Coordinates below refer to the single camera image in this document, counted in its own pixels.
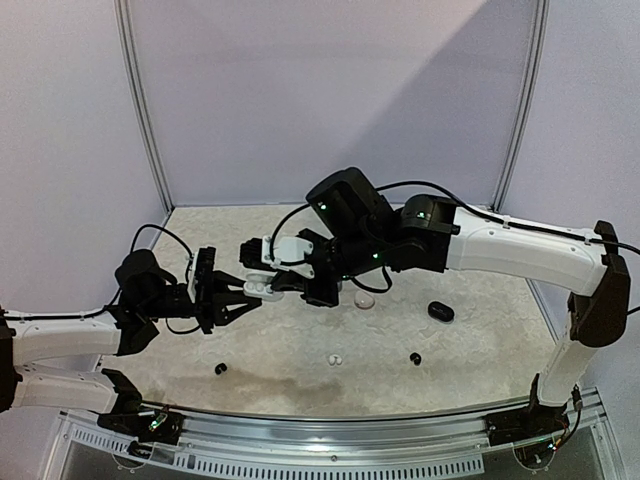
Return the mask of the white oblong charging case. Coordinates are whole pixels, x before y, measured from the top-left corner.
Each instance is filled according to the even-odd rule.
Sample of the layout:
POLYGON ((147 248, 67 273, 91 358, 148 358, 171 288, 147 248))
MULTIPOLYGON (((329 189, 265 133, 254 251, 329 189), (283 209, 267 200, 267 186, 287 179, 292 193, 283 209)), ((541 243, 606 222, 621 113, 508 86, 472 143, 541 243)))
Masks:
POLYGON ((270 272, 250 272, 247 274, 243 291, 247 297, 261 299, 266 302, 277 302, 284 298, 283 292, 272 288, 275 275, 270 272))

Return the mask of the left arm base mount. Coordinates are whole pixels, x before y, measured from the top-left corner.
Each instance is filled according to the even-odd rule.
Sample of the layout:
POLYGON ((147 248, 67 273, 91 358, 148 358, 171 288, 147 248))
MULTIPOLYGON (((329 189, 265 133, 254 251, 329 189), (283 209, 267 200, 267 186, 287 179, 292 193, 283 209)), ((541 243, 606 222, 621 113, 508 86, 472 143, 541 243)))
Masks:
POLYGON ((145 407, 133 401, 116 404, 109 413, 98 416, 97 425, 128 435, 139 443, 177 445, 186 417, 169 409, 145 407))

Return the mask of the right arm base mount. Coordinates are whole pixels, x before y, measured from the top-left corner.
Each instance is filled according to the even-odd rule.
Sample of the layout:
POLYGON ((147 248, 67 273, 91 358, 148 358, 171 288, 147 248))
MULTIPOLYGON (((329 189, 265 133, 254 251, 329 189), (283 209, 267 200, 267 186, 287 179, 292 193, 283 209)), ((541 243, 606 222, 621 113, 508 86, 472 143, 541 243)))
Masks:
POLYGON ((569 420, 567 404, 542 406, 530 401, 526 406, 490 413, 483 417, 491 446, 517 443, 563 431, 569 420))

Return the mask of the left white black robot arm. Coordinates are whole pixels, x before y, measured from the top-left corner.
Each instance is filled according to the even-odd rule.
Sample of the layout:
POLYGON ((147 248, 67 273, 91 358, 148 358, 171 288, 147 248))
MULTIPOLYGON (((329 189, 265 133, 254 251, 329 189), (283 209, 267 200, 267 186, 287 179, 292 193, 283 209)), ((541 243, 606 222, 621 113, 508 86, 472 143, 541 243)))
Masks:
POLYGON ((130 356, 159 334, 160 319, 194 319, 209 334, 258 308, 268 289, 214 267, 215 249, 201 249, 181 283, 149 249, 135 250, 116 269, 119 297, 91 313, 1 314, 1 408, 49 406, 109 414, 128 434, 148 426, 136 387, 119 371, 78 372, 40 361, 75 355, 130 356))

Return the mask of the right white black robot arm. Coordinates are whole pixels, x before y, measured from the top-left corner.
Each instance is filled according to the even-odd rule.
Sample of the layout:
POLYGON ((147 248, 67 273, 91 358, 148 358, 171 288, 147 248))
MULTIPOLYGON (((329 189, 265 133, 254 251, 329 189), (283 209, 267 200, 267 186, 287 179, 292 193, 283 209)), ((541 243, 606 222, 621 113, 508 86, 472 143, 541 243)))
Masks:
POLYGON ((294 273, 295 288, 311 304, 334 305, 341 280, 381 268, 483 271, 568 291, 565 333, 532 385, 532 402, 517 415, 524 435, 537 436, 554 422, 555 408, 565 405, 595 352, 625 331, 627 246, 607 222, 573 230, 511 219, 470 206, 431 182, 394 208, 356 167, 329 175, 305 200, 328 235, 273 233, 264 238, 260 257, 279 274, 294 273))

